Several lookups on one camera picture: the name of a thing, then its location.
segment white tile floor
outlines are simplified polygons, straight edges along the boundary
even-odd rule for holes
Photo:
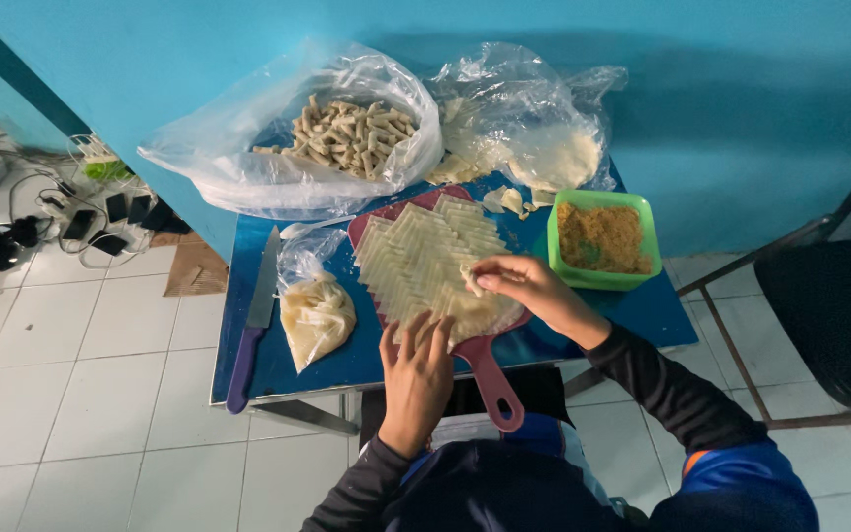
[[[0,278],[0,530],[296,529],[356,460],[356,438],[207,406],[224,296],[161,297],[171,253],[152,250],[107,273],[46,245]],[[680,285],[730,259],[666,267]],[[776,417],[836,411],[749,271],[712,295]],[[701,342],[668,356],[750,409],[710,313],[693,299],[684,305]],[[564,378],[586,367],[567,365]],[[338,411],[338,397],[310,402]],[[616,384],[568,406],[612,495],[651,511],[679,489],[684,451]],[[817,498],[823,530],[851,532],[851,427],[771,436]]]

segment chair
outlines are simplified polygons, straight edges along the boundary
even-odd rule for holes
[[[764,296],[816,381],[851,409],[851,192],[822,216],[766,246],[685,285],[698,290],[738,365],[769,429],[851,424],[851,410],[832,416],[774,419],[753,385],[744,361],[718,314],[706,285],[753,263]]]

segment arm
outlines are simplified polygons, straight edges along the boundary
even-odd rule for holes
[[[586,350],[595,368],[625,388],[690,453],[767,437],[762,423],[713,384],[599,316],[543,261],[499,256],[481,260],[473,269],[483,288],[514,297],[550,329]]]
[[[590,349],[586,358],[625,388],[689,453],[767,438],[764,424],[751,419],[714,384],[663,357],[625,328],[613,325],[606,340]]]
[[[390,495],[409,469],[409,461],[387,447],[379,436],[327,492],[302,530],[365,530],[379,518]]]
[[[413,320],[403,331],[400,345],[393,343],[398,322],[383,332],[379,354],[383,360],[386,417],[366,453],[348,468],[324,502],[314,508],[313,515],[304,521],[303,530],[371,528],[392,501],[409,469],[409,460],[439,424],[452,395],[448,336],[455,319],[446,316],[427,325],[430,316],[426,311]]]
[[[739,405],[651,344],[597,315],[541,260],[498,256],[473,266],[478,283],[514,297],[576,342],[686,447],[682,487],[660,502],[661,529],[819,529],[816,509],[786,457]]]

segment orange stripe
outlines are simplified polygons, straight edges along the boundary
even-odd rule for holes
[[[685,478],[686,475],[688,475],[688,472],[691,471],[691,468],[694,467],[695,464],[702,459],[702,456],[707,453],[707,451],[699,451],[698,453],[692,454],[691,458],[688,459],[688,462],[685,463],[685,467],[682,468],[682,478]]]

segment white spoon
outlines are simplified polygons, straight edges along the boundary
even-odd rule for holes
[[[335,218],[333,220],[326,220],[324,222],[317,222],[315,224],[302,224],[300,222],[295,222],[294,224],[290,224],[288,227],[285,227],[281,231],[281,240],[287,240],[289,238],[295,238],[297,236],[304,236],[307,233],[310,233],[314,229],[318,227],[324,227],[325,225],[333,225],[339,224],[341,222],[346,222],[348,220],[352,220],[356,218],[356,214],[350,214],[349,216],[343,216],[340,218]]]

